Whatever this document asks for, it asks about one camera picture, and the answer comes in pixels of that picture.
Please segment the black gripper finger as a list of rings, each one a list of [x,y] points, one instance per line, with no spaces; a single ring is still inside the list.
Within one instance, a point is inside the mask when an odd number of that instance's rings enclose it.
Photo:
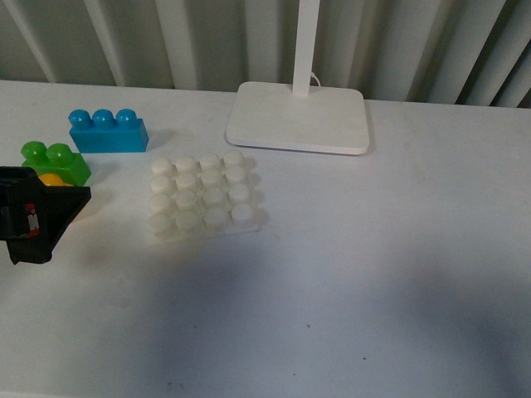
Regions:
[[[89,187],[49,187],[29,167],[1,167],[1,240],[14,264],[45,264],[91,199]]]

